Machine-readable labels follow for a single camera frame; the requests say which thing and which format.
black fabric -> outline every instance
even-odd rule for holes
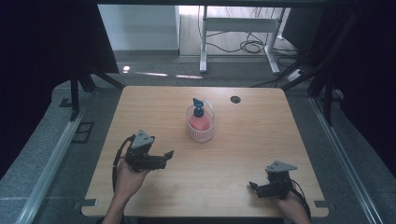
[[[352,28],[332,73],[341,107],[396,176],[396,6],[370,1]]]
[[[97,5],[0,4],[1,173],[50,105],[52,90],[85,64],[118,73]]]

pink bottle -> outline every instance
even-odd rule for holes
[[[193,99],[195,109],[194,113],[189,118],[189,124],[191,127],[198,131],[206,131],[210,127],[210,121],[207,115],[204,113],[204,102],[199,101],[197,99]]]

forearm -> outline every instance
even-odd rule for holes
[[[114,195],[102,224],[120,224],[129,198]]]

plastic container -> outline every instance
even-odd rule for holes
[[[191,105],[186,112],[187,134],[197,142],[209,141],[215,133],[215,110],[208,101],[199,101],[195,98],[193,101],[194,105]],[[209,105],[210,113],[205,109],[204,103]]]

person's right hand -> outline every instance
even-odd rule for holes
[[[286,195],[285,199],[279,199],[277,197],[270,198],[270,201],[275,203],[277,207],[282,211],[283,215],[290,219],[295,224],[309,224],[308,215],[305,212],[303,203],[300,199],[291,191]]]

